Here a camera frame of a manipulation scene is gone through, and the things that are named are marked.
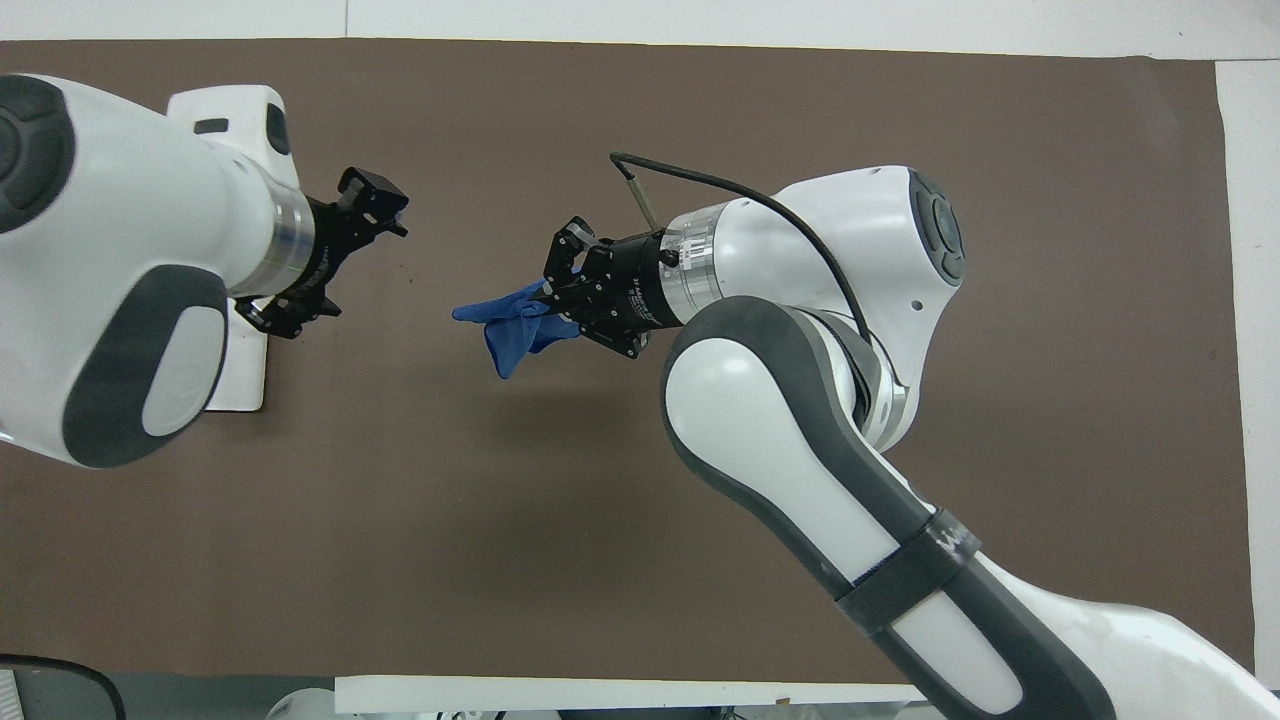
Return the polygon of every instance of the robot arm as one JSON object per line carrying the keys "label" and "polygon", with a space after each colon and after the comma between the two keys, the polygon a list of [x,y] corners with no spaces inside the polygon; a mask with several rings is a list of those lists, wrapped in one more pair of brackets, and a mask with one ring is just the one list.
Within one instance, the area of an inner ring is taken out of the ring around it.
{"label": "robot arm", "polygon": [[868,442],[849,389],[865,360],[842,327],[753,297],[712,305],[667,360],[667,429],[947,717],[1280,717],[1172,618],[1048,593],[980,552]]}
{"label": "robot arm", "polygon": [[914,419],[929,338],[964,275],[938,187],[886,167],[774,197],[824,238],[856,302],[754,200],[621,242],[575,218],[544,301],[628,356],[648,331],[685,325],[662,392],[680,457],[768,525],[947,717],[1280,717],[1280,701],[1172,618],[1009,574],[881,455]]}
{"label": "robot arm", "polygon": [[356,169],[338,202],[305,196],[283,106],[268,87],[215,87],[159,115],[0,77],[0,439],[90,468],[136,460],[206,405],[227,297],[282,337],[339,313],[325,283],[378,233],[404,233],[407,200]]}
{"label": "robot arm", "polygon": [[627,357],[639,356],[650,331],[681,327],[723,297],[826,310],[855,325],[852,328],[867,341],[859,351],[879,357],[884,372],[860,378],[858,391],[867,407],[887,406],[867,432],[879,447],[891,447],[915,416],[924,352],[964,278],[950,202],[932,181],[897,165],[808,179],[774,195],[772,202],[823,238],[837,272],[858,288],[854,299],[810,240],[763,200],[685,213],[666,228],[621,241],[598,240],[573,218],[552,241],[545,288],[534,300]]}

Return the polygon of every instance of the black rounded object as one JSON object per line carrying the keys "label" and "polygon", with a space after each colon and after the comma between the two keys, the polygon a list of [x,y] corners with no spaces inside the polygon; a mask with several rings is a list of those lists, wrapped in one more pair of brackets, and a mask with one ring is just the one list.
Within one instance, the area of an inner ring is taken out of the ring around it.
{"label": "black rounded object", "polygon": [[63,91],[40,78],[0,76],[0,233],[44,213],[67,186],[74,159]]}
{"label": "black rounded object", "polygon": [[911,170],[909,192],[924,252],[943,281],[959,286],[964,281],[964,238],[951,202],[938,183],[915,170]]}

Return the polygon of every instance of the blue towel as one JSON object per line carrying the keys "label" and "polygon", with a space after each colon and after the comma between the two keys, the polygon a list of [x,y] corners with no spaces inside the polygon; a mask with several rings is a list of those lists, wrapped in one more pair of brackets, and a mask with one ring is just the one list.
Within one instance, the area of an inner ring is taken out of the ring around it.
{"label": "blue towel", "polygon": [[454,320],[484,323],[484,341],[498,377],[507,379],[526,354],[539,354],[558,340],[577,337],[577,323],[543,315],[548,305],[530,300],[543,281],[506,297],[453,309]]}

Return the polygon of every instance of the white mounting plate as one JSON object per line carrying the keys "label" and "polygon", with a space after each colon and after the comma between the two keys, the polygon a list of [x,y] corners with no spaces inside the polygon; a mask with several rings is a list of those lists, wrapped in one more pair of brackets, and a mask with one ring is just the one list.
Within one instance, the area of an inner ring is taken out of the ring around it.
{"label": "white mounting plate", "polygon": [[334,679],[339,714],[822,705],[924,700],[911,685],[361,675]]}
{"label": "white mounting plate", "polygon": [[227,359],[205,410],[256,413],[266,387],[266,336],[253,329],[227,300]]}

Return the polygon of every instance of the black wire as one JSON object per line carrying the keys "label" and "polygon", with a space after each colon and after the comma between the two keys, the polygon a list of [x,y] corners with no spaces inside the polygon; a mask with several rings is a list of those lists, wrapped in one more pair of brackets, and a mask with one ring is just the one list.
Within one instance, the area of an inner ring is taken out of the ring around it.
{"label": "black wire", "polygon": [[858,325],[858,334],[861,336],[861,338],[865,340],[868,345],[872,342],[872,332],[867,327],[867,319],[863,318],[863,309],[861,306],[858,305],[858,297],[854,295],[852,286],[849,284],[849,278],[845,277],[845,270],[841,269],[840,263],[836,260],[836,256],[832,255],[827,245],[822,241],[822,238],[818,237],[818,233],[815,233],[813,228],[809,227],[809,223],[805,223],[803,219],[800,219],[800,215],[792,213],[790,208],[769,197],[768,195],[764,195],[763,192],[758,192],[755,190],[751,190],[750,187],[746,187],[745,184],[740,184],[733,181],[719,178],[708,173],[690,170],[686,168],[677,168],[676,165],[668,165],[666,163],[659,163],[657,160],[650,160],[648,158],[641,158],[639,155],[631,155],[630,152],[609,152],[609,160],[612,160],[613,165],[618,169],[620,173],[622,173],[622,177],[628,181],[634,179],[635,174],[631,173],[631,170],[628,170],[626,165],[635,165],[637,168],[645,168],[655,173],[662,173],[664,176],[671,176],[681,179],[698,182],[701,184],[709,184],[712,187],[718,187],[721,190],[727,190],[728,192],[740,195],[742,197],[746,197],[748,200],[754,200],[755,202],[759,202],[760,205],[764,205],[769,210],[773,210],[774,213],[781,215],[782,219],[791,223],[794,228],[800,231],[800,234],[803,234],[805,240],[808,240],[809,243],[813,245],[813,249],[818,251],[818,255],[822,256],[822,261],[827,264],[827,269],[831,270],[832,277],[836,278],[836,284],[840,287],[840,292],[845,296],[845,302],[849,304],[849,311],[854,316],[854,324]]}
{"label": "black wire", "polygon": [[12,655],[8,652],[0,652],[0,665],[26,665],[28,667],[41,667],[45,670],[64,670],[92,680],[97,683],[100,688],[106,691],[106,696],[111,698],[111,710],[115,711],[115,720],[125,720],[124,698],[120,697],[120,691],[115,687],[115,683],[113,683],[110,678],[92,667],[87,667],[78,662],[70,662],[68,660],[40,657],[35,655]]}

